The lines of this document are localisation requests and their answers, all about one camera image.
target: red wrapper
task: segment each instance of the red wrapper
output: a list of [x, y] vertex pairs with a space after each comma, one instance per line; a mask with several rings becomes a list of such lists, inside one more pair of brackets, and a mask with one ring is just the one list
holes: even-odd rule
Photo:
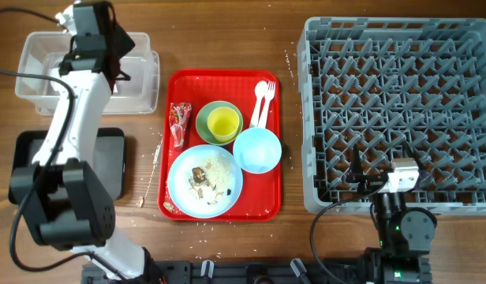
[[181, 151], [185, 138], [185, 130], [189, 121], [193, 106], [190, 103], [171, 103], [170, 108], [170, 129], [173, 134], [175, 151]]

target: red tray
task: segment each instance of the red tray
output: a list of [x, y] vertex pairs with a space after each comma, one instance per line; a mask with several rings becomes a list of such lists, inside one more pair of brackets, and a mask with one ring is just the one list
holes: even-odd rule
[[[256, 103], [254, 88], [261, 81], [276, 82], [275, 98], [271, 101], [267, 117], [267, 128], [280, 138], [280, 96], [279, 82], [265, 70], [236, 69], [183, 69], [170, 78], [167, 86], [166, 110], [164, 118], [163, 145], [159, 173], [159, 210], [173, 220], [199, 220], [190, 217], [174, 206], [167, 189], [167, 175], [173, 161], [181, 154], [173, 150], [168, 121], [171, 103], [191, 103], [193, 112], [185, 135], [184, 150], [199, 144], [206, 144], [196, 132], [196, 116], [204, 105], [215, 100], [225, 100], [235, 105], [243, 116], [243, 130], [249, 127], [253, 107]], [[233, 151], [233, 143], [224, 146]], [[249, 174], [243, 170], [243, 189], [236, 204], [225, 214], [209, 219], [210, 221], [267, 221], [275, 217], [282, 203], [282, 171], [276, 168], [265, 174]], [[174, 206], [172, 212], [164, 206], [169, 202]]]

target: yellow cup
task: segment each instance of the yellow cup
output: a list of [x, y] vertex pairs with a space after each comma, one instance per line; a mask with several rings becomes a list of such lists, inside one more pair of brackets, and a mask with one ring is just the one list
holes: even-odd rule
[[226, 143], [236, 136], [240, 118], [236, 111], [222, 106], [217, 107], [208, 115], [207, 124], [213, 137], [222, 143]]

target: gray crate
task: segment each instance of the gray crate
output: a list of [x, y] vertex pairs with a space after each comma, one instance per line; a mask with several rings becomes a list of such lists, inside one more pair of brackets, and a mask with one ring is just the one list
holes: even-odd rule
[[[297, 45], [305, 206], [356, 193], [364, 171], [390, 169], [407, 141], [428, 175], [410, 207], [486, 215], [486, 20], [313, 17]], [[367, 215], [369, 200], [331, 214]]]

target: wooden surface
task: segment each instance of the wooden surface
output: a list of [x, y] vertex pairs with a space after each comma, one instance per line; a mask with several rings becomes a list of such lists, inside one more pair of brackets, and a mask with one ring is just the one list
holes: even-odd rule
[[[0, 7], [23, 6], [55, 15], [68, 1], [0, 0]], [[157, 111], [150, 115], [104, 117], [102, 126], [120, 127], [129, 142], [125, 195], [117, 205], [117, 226], [156, 260], [218, 261], [312, 260], [308, 230], [313, 216], [303, 207], [301, 181], [301, 105], [296, 62], [290, 61], [305, 21], [313, 16], [365, 17], [486, 17], [486, 1], [116, 1], [121, 25], [129, 32], [146, 32], [160, 57]], [[0, 67], [16, 70], [29, 32], [55, 30], [51, 24], [25, 15], [0, 16]], [[282, 138], [291, 159], [283, 163], [283, 206], [265, 223], [171, 222], [156, 206], [157, 170], [152, 159], [163, 127], [164, 98], [171, 74], [181, 68], [269, 69], [282, 85]], [[16, 268], [8, 253], [9, 227], [16, 210], [7, 199], [14, 141], [25, 130], [46, 129], [30, 102], [14, 94], [15, 79], [0, 76], [0, 283], [77, 283], [76, 260], [55, 271], [30, 274]], [[143, 208], [138, 196], [148, 191]], [[321, 256], [354, 257], [378, 239], [371, 220], [325, 216], [317, 226]], [[18, 252], [31, 265], [52, 263], [68, 255], [37, 247], [28, 231], [19, 229]], [[432, 242], [435, 283], [486, 283], [486, 218], [439, 217]]]

